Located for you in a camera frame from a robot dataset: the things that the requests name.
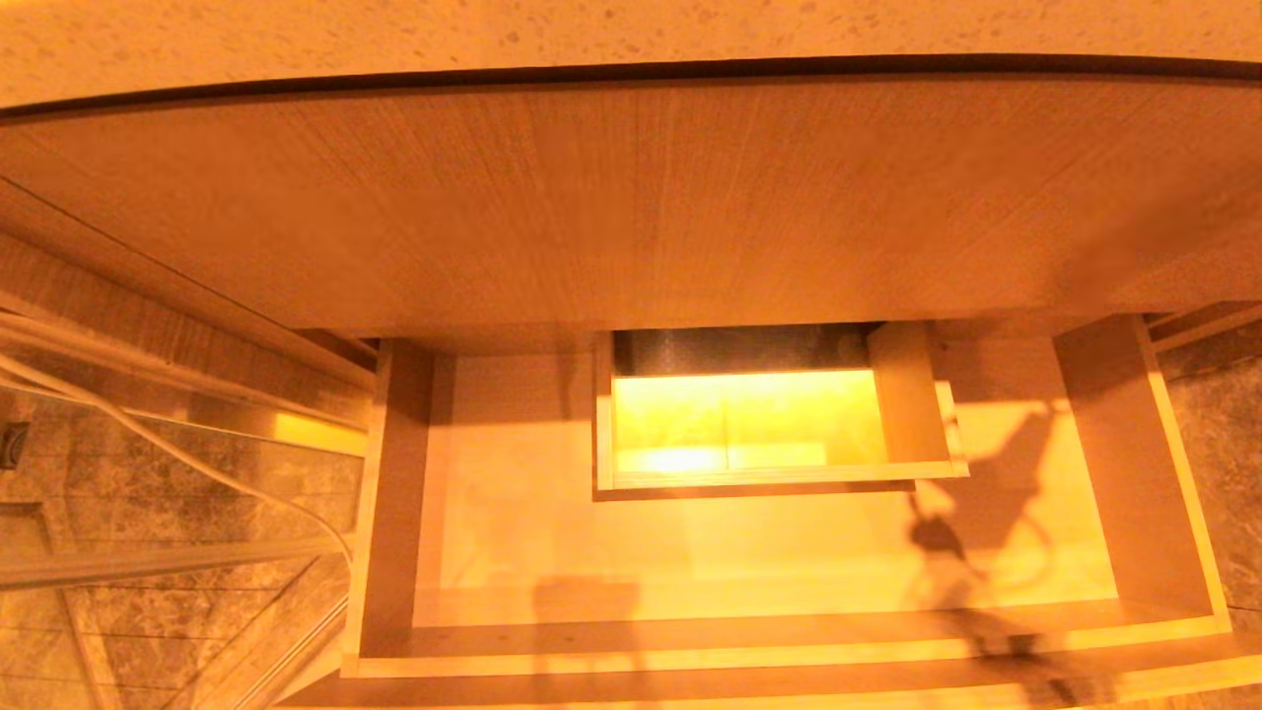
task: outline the marble wall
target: marble wall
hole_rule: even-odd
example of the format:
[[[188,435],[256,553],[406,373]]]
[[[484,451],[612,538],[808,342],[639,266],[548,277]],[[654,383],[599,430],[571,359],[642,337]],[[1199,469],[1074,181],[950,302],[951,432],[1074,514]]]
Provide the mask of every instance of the marble wall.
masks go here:
[[[0,391],[0,421],[30,422],[20,465],[0,472],[0,503],[37,504],[53,555],[321,535],[310,521],[197,474],[93,410]],[[353,528],[361,459],[177,425],[154,429],[212,465],[316,511],[338,530]],[[16,554],[8,541],[0,549],[0,555]],[[203,671],[266,638],[257,629],[245,632],[316,562],[288,560],[64,590],[93,702],[125,710],[191,707],[197,694],[188,689],[202,682]],[[345,575],[339,584],[347,585]],[[283,641],[307,629],[273,631]],[[0,692],[14,685],[0,678]],[[91,706],[45,700],[27,697],[16,706]]]

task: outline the power outlet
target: power outlet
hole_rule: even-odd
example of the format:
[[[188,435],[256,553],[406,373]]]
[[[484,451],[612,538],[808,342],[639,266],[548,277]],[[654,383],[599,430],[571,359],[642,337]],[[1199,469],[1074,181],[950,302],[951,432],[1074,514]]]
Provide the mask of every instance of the power outlet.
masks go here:
[[[4,438],[0,439],[0,470],[11,472],[18,468],[21,450],[27,445],[28,430],[30,422],[11,422],[4,426]]]

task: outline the electrical cord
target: electrical cord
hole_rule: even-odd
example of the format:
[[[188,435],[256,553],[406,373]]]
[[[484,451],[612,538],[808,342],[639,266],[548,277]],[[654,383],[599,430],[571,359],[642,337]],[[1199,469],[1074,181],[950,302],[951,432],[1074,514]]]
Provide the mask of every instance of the electrical cord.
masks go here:
[[[151,430],[149,430],[149,428],[146,428],[146,426],[141,425],[139,421],[136,421],[135,417],[133,417],[131,415],[127,415],[126,412],[124,412],[122,410],[120,410],[117,406],[115,406],[112,402],[110,402],[109,400],[105,400],[103,397],[96,395],[95,392],[90,392],[87,390],[83,390],[82,387],[71,385],[71,383],[68,383],[66,381],[62,381],[62,380],[56,378],[53,376],[49,376],[48,373],[44,373],[42,371],[38,371],[35,368],[32,368],[29,366],[19,363],[18,361],[14,361],[13,358],[9,358],[8,354],[4,354],[4,353],[0,353],[0,370],[8,371],[8,372],[10,372],[10,373],[13,373],[13,375],[23,378],[23,380],[33,382],[35,385],[47,387],[48,390],[59,392],[59,393],[62,393],[62,395],[64,395],[64,396],[67,396],[67,397],[69,397],[72,400],[77,400],[78,402],[82,402],[83,405],[91,405],[92,407],[96,407],[97,410],[105,412],[106,415],[109,415],[110,417],[112,417],[114,420],[116,420],[120,425],[122,425],[127,430],[130,430],[130,431],[135,433],[136,435],[144,438],[145,440],[148,440],[150,444],[153,444],[158,449],[162,449],[167,454],[170,454],[172,457],[174,457],[179,462],[184,463],[186,465],[188,465],[193,470],[196,470],[196,472],[198,472],[198,473],[201,473],[201,474],[211,478],[212,480],[216,480],[216,482],[218,482],[218,483],[221,483],[221,484],[223,484],[223,486],[226,486],[226,487],[228,487],[231,489],[235,489],[235,491],[237,491],[240,493],[245,493],[245,494],[252,496],[255,498],[261,498],[262,501],[266,501],[268,503],[274,503],[276,506],[283,506],[285,508],[289,508],[289,509],[292,509],[292,511],[294,511],[294,512],[304,516],[305,518],[308,518],[310,521],[314,521],[316,525],[318,525],[324,532],[327,532],[329,536],[332,536],[334,541],[337,541],[337,546],[341,549],[342,556],[346,559],[347,566],[351,566],[351,547],[346,544],[345,540],[342,540],[342,535],[339,532],[337,532],[337,528],[334,528],[324,518],[321,518],[313,511],[303,508],[302,506],[299,506],[299,504],[297,504],[297,503],[294,503],[292,501],[285,501],[284,498],[280,498],[280,497],[273,496],[273,494],[270,494],[270,493],[268,493],[265,491],[260,491],[257,488],[254,488],[250,484],[241,483],[241,482],[233,479],[232,477],[230,477],[230,475],[227,475],[227,474],[225,474],[225,473],[215,469],[213,467],[211,467],[209,464],[206,464],[204,462],[202,462],[197,457],[193,457],[192,454],[189,454],[189,453],[184,451],[183,449],[175,446],[174,444],[167,441],[162,436],[154,434]]]

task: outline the wooden panel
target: wooden panel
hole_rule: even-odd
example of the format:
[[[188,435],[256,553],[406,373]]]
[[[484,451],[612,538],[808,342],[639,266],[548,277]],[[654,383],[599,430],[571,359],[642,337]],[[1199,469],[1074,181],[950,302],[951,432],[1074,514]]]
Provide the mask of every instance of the wooden panel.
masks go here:
[[[1099,315],[1262,298],[1259,91],[983,74],[278,96],[10,120],[0,174],[289,327],[453,349]]]
[[[1164,352],[1259,319],[1262,319],[1262,303],[1215,303],[1152,327],[1148,332],[1156,351]]]
[[[0,233],[0,324],[228,396],[362,426],[369,393]]]
[[[886,323],[867,343],[890,462],[950,460],[925,323]]]
[[[434,359],[401,339],[381,343],[347,614],[347,662],[406,632],[416,584]]]
[[[361,660],[358,671],[360,677],[411,677],[830,666],[976,658],[984,648],[1031,638],[1030,652],[1047,653],[1215,633],[1220,629],[1213,617],[1184,618],[1117,600],[972,612],[437,627],[414,629],[389,657]]]
[[[917,486],[923,542],[955,536],[989,573],[978,585],[950,574],[945,551],[929,555],[936,574],[917,588],[921,604],[1050,585],[1066,597],[1117,597],[1051,338],[941,340],[934,370],[953,386],[969,478]]]
[[[372,387],[371,367],[356,367],[327,348],[294,334],[276,322],[135,251],[114,236],[6,180],[0,180],[0,233],[18,237],[58,259],[274,349],[318,372],[363,390]]]
[[[327,329],[300,329],[292,330],[298,337],[307,339],[322,349],[327,349],[338,358],[355,363],[367,372],[376,371],[377,351],[369,347],[366,342],[355,337],[343,337]]]
[[[1247,685],[1262,648],[1230,636],[1039,656],[722,671],[338,680],[327,676],[280,707],[663,710],[837,707],[976,710],[1078,707]]]
[[[1225,614],[1200,503],[1138,315],[1055,338],[1118,595]]]

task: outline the marble tile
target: marble tile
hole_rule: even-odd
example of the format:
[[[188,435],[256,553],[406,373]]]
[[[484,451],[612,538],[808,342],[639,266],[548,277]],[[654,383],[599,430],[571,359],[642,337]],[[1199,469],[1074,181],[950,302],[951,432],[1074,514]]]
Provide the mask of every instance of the marble tile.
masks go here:
[[[29,399],[33,420],[37,417],[42,420],[81,420],[83,417],[103,416],[95,407],[87,405],[77,405],[52,397],[35,397],[33,395],[24,397]]]
[[[1220,332],[1159,353],[1166,381],[1208,375],[1257,358],[1262,343],[1262,320]]]
[[[276,658],[350,589],[346,564],[333,556],[317,560],[269,604],[223,652],[211,661],[179,699],[199,710],[228,710]]]
[[[30,477],[21,472],[0,472],[0,502],[33,503],[40,497],[39,486]]]
[[[0,629],[0,676],[81,681],[74,634],[69,628]]]
[[[67,498],[66,521],[81,550],[83,542],[114,540],[114,511],[100,498]]]
[[[71,446],[67,454],[74,457],[145,455],[153,451],[151,444],[122,429],[121,425],[103,415],[72,420],[68,431],[71,435]]]
[[[179,690],[222,651],[221,639],[106,636],[115,682],[124,687]]]
[[[242,591],[278,590],[288,585],[294,576],[300,574],[308,565],[310,565],[310,559],[278,560],[275,562],[240,565],[222,570],[204,570],[201,573],[162,575],[145,578],[143,580],[129,580],[111,586],[119,589],[222,589]]]
[[[281,498],[292,499],[305,493],[313,486],[314,478],[317,475],[309,470],[294,467],[292,463],[280,459],[273,462],[264,460],[259,469],[245,479],[245,483]]]
[[[68,457],[72,420],[37,416],[27,431],[23,457]]]
[[[155,422],[153,430],[172,444],[228,475],[242,478],[254,472],[256,467],[257,443],[255,440],[172,424]]]
[[[169,705],[174,697],[174,690],[120,687],[119,710],[155,710],[159,707],[162,710],[175,710],[177,706]]]
[[[0,420],[5,422],[29,422],[34,419],[38,401],[25,393],[0,390]]]
[[[231,639],[276,598],[279,590],[211,591],[211,609],[199,633],[207,638]]]
[[[92,694],[83,681],[3,678],[0,704],[6,707],[61,710],[92,707]]]
[[[346,532],[355,527],[357,502],[348,496],[299,496],[293,502],[324,518],[338,531]],[[309,518],[278,506],[260,508],[254,526],[254,535],[266,540],[324,535]]]
[[[69,473],[69,460],[66,457],[28,457],[23,454],[18,465],[18,478],[25,480],[27,496],[43,499],[62,496],[66,489],[66,477]],[[10,496],[21,497],[16,491],[0,487]]]
[[[0,554],[29,557],[48,552],[44,526],[39,513],[30,506],[0,507]]]
[[[182,540],[76,540],[73,544],[77,552],[82,554],[144,552],[204,545]]]
[[[290,496],[343,493],[356,496],[363,460],[297,446],[259,443],[256,484],[270,486],[280,479],[297,479]]]
[[[1169,390],[1228,604],[1262,609],[1262,361]]]
[[[0,593],[0,629],[66,631],[68,624],[57,590]]]
[[[1232,629],[1244,632],[1262,638],[1262,610],[1259,609],[1229,609],[1232,615]]]
[[[117,542],[194,545],[254,540],[252,521],[264,503],[246,497],[125,497],[76,502],[82,537]]]
[[[53,555],[73,555],[81,552],[76,541],[74,531],[71,527],[69,512],[66,508],[67,498],[45,498],[39,504],[39,511],[44,518],[44,530],[48,531],[48,542]]]
[[[100,636],[96,623],[96,614],[92,612],[91,600],[86,595],[85,588],[71,588],[62,590],[66,608],[74,628],[80,632],[80,644],[83,652],[83,663],[91,680],[97,685],[97,692],[111,700],[116,691],[114,666],[110,663],[110,653],[105,648],[105,638]]]
[[[109,457],[67,457],[64,496],[103,498],[115,488],[117,469]]]
[[[211,612],[211,593],[202,590],[98,586],[85,593],[101,634],[201,637]]]
[[[212,464],[222,473],[232,475],[232,467]],[[182,496],[192,498],[236,497],[236,491],[173,458],[162,462],[136,462],[130,465],[127,496]]]

